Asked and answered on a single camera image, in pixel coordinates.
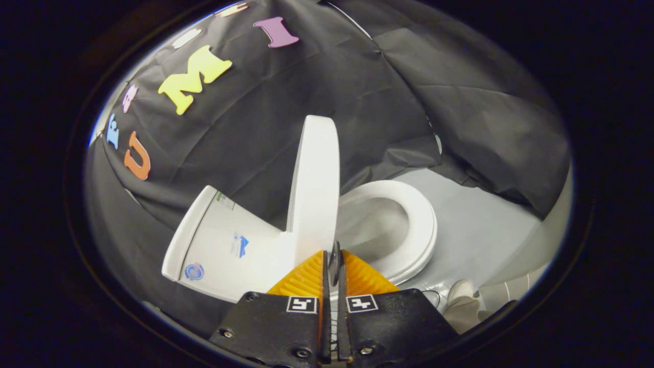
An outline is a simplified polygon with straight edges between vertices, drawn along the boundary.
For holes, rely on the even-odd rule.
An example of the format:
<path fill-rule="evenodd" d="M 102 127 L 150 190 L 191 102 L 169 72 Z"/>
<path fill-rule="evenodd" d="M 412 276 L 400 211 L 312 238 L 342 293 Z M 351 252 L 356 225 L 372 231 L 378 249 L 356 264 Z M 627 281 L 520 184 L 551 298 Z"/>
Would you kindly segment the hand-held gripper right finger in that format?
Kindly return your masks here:
<path fill-rule="evenodd" d="M 399 290 L 348 251 L 337 258 L 337 359 L 347 365 L 416 365 L 458 334 L 425 294 Z"/>

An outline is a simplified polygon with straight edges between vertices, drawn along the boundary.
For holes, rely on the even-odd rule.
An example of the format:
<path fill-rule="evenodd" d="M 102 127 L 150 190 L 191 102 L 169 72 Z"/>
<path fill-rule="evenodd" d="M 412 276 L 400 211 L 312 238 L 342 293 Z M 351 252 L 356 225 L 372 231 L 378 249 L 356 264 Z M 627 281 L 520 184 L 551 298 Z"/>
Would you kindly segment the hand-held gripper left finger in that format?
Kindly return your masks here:
<path fill-rule="evenodd" d="M 329 364 L 327 252 L 313 254 L 265 293 L 244 293 L 210 342 L 264 366 Z"/>

